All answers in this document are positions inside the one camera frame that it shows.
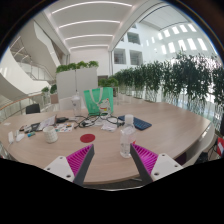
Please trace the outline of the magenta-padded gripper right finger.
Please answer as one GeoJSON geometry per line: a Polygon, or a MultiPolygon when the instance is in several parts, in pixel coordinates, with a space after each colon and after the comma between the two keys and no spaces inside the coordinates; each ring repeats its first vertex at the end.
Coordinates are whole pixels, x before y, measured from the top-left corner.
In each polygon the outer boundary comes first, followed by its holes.
{"type": "Polygon", "coordinates": [[[136,144],[130,145],[130,153],[144,185],[182,169],[182,166],[166,153],[156,154],[136,144]]]}

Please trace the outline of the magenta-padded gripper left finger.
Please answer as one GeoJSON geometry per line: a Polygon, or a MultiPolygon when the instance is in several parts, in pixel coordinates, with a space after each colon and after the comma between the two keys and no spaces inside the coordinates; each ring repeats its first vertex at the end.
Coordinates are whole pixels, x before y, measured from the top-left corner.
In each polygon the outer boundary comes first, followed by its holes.
{"type": "Polygon", "coordinates": [[[58,156],[45,170],[82,186],[93,156],[94,145],[90,144],[67,157],[58,156]]]}

